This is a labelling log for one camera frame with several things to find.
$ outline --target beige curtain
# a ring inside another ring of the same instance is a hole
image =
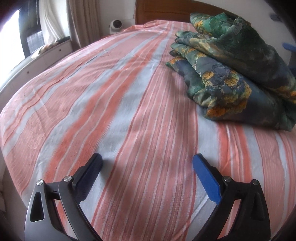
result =
[[[99,0],[67,0],[67,15],[73,50],[100,39]]]

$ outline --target striped bedsheet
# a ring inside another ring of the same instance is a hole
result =
[[[278,232],[296,201],[296,129],[203,118],[165,66],[179,30],[194,31],[162,20],[130,27],[69,55],[13,96],[0,115],[0,143],[25,205],[38,179],[60,181],[98,152],[104,166],[81,207],[104,240],[191,241],[215,207],[193,172],[192,157],[202,153],[223,175],[260,181],[272,236]]]

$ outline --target blue gripper pad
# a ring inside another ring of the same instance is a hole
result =
[[[194,155],[192,161],[193,169],[209,196],[209,199],[218,205],[222,199],[220,186],[202,158],[203,156],[200,157],[198,154]]]

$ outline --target white curtain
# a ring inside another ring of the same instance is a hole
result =
[[[52,11],[52,0],[39,0],[40,25],[45,44],[51,44],[64,38],[63,31]]]

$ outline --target blue object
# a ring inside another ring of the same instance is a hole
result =
[[[294,46],[292,44],[283,43],[283,47],[284,47],[284,49],[289,50],[291,52],[296,52],[296,46]]]
[[[207,167],[202,158],[203,156],[194,155],[192,161],[193,169],[202,183],[207,195],[209,196],[209,199],[218,205],[222,199],[220,185],[209,169],[210,165],[207,163],[209,166]]]

